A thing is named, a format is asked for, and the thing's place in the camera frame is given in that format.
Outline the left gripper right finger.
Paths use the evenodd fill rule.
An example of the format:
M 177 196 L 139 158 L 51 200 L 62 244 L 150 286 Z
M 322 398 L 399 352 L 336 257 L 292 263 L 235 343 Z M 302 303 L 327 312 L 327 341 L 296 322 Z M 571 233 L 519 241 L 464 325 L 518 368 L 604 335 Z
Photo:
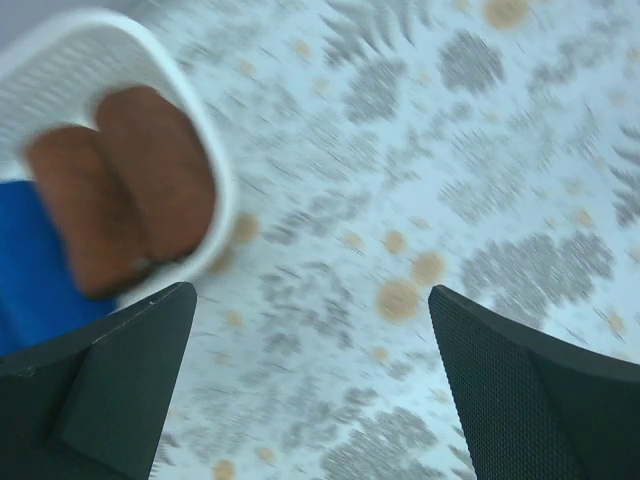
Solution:
M 638 478 L 638 365 L 519 324 L 443 285 L 428 305 L 477 478 Z

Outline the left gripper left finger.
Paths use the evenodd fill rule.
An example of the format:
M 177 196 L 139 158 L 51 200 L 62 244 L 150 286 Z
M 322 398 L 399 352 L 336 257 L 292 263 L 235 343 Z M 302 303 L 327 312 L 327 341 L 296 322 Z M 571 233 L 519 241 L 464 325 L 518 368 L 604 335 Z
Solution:
M 196 303 L 176 283 L 2 357 L 2 478 L 148 478 Z

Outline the brown towel pile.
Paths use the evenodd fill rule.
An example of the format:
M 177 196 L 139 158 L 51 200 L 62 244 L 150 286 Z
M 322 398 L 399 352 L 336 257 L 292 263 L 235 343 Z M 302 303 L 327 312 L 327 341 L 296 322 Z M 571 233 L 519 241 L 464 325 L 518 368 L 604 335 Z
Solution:
M 152 87 L 108 93 L 97 105 L 100 142 L 139 212 L 151 257 L 190 254 L 207 233 L 216 186 L 189 117 Z

